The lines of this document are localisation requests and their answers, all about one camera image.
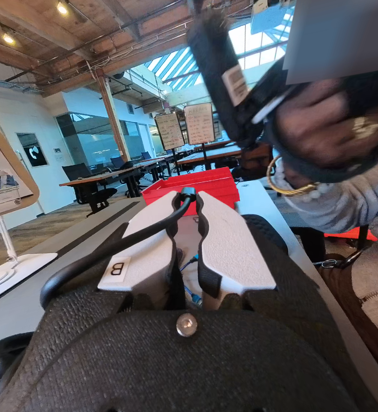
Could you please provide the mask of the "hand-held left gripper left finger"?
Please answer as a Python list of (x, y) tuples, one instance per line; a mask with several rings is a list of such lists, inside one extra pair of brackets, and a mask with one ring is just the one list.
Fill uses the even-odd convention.
[[(147, 205), (130, 221), (124, 233), (129, 236), (167, 218), (178, 207), (177, 191), (171, 191)], [(165, 229), (114, 255), (98, 284), (102, 291), (146, 294), (156, 309), (166, 305), (172, 265), (176, 257), (173, 235)]]

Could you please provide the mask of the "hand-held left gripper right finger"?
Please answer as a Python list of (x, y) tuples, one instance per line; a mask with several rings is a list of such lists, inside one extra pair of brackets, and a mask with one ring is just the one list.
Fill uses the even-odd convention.
[(217, 310), (229, 294), (275, 290), (275, 279), (245, 219), (205, 191), (197, 194), (196, 206), (203, 309)]

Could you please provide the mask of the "red plastic bin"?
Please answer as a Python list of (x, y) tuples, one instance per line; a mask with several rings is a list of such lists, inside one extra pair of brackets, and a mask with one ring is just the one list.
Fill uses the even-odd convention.
[(359, 241), (372, 241), (372, 242), (378, 241), (378, 238), (374, 234), (371, 233), (368, 225), (356, 227), (344, 233), (338, 233), (338, 234), (325, 233), (324, 238), (328, 238), (328, 237), (355, 239)]
[(228, 167), (224, 167), (158, 180), (142, 191), (146, 208), (152, 209), (151, 203), (169, 192), (180, 192), (184, 187), (194, 188), (197, 193), (204, 191), (232, 209), (235, 208), (235, 203), (240, 201), (232, 174)]

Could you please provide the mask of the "person's right forearm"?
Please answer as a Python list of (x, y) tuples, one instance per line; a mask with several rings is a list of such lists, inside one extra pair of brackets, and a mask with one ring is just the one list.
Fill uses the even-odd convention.
[(320, 184), (308, 194), (285, 200), (310, 227), (324, 233), (373, 225), (378, 219), (378, 165), (350, 180)]

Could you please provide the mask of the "person's right hand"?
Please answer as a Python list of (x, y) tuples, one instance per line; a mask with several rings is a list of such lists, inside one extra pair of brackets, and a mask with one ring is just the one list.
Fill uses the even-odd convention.
[(378, 106), (366, 113), (366, 121), (377, 124), (374, 133), (356, 137), (355, 120), (348, 116), (347, 96), (338, 91), (340, 83), (339, 78), (311, 82), (276, 110), (285, 146), (321, 168), (364, 157), (378, 146)]

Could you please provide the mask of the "wooden office desk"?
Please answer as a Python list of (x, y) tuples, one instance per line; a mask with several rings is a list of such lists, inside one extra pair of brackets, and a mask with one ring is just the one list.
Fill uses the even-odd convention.
[(97, 185), (101, 181), (104, 183), (111, 177), (119, 178), (125, 182), (130, 198), (136, 198), (141, 196), (141, 190), (138, 188), (136, 178), (142, 171), (152, 171), (155, 167), (160, 165), (160, 162), (164, 161), (165, 157), (158, 157), (152, 160), (145, 160), (140, 162), (131, 168), (121, 169), (118, 171), (107, 172), (99, 175), (95, 175), (88, 178), (77, 178), (67, 183), (62, 183), (60, 187), (70, 187), (74, 189), (76, 201), (78, 204), (88, 204), (92, 214), (96, 214), (99, 211), (109, 206), (109, 198), (114, 196), (111, 189), (98, 190)]

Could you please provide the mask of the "black office chair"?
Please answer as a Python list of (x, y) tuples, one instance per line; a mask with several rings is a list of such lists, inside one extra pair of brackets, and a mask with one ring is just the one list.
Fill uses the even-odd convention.
[[(95, 175), (92, 175), (90, 173), (90, 170), (84, 163), (65, 166), (62, 167), (62, 169), (67, 175), (70, 182), (77, 182), (82, 179), (95, 177)], [(86, 215), (87, 218), (109, 207), (108, 200), (118, 192), (116, 188), (107, 188), (105, 180), (103, 181), (104, 188), (102, 190), (99, 190), (98, 182), (99, 181), (93, 181), (88, 183), (69, 185), (74, 189), (76, 202), (79, 205), (89, 204), (92, 211), (91, 213)]]

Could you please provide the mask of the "black carabiner clip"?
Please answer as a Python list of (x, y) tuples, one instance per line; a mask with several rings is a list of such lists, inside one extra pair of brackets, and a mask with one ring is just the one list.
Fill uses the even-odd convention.
[(342, 258), (340, 260), (336, 260), (336, 259), (327, 259), (324, 261), (319, 261), (319, 262), (313, 262), (312, 264), (315, 267), (322, 267), (325, 269), (333, 269), (333, 268), (337, 268), (337, 269), (345, 269), (349, 266), (351, 266), (356, 260), (359, 259), (359, 257), (362, 255), (363, 250), (358, 250), (354, 253), (352, 253), (350, 256), (346, 257), (346, 258)]

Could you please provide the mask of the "dark phone icon sign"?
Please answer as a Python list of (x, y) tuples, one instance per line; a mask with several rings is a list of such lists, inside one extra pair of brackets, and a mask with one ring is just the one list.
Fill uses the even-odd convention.
[(24, 150), (31, 167), (48, 166), (49, 162), (45, 157), (41, 145), (35, 133), (17, 132), (16, 136)]

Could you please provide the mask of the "instruction poster on stand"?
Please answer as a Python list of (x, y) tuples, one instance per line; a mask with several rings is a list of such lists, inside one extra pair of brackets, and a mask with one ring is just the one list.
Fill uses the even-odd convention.
[(58, 257), (56, 252), (18, 256), (6, 227), (6, 214), (33, 205), (39, 195), (37, 184), (0, 132), (0, 234), (7, 252), (6, 262), (0, 265), (0, 296)]

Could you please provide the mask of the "black rounded object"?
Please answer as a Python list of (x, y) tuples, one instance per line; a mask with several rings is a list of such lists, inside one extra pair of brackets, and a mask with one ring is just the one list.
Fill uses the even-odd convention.
[(33, 334), (24, 332), (0, 340), (0, 380), (12, 365), (21, 361)]

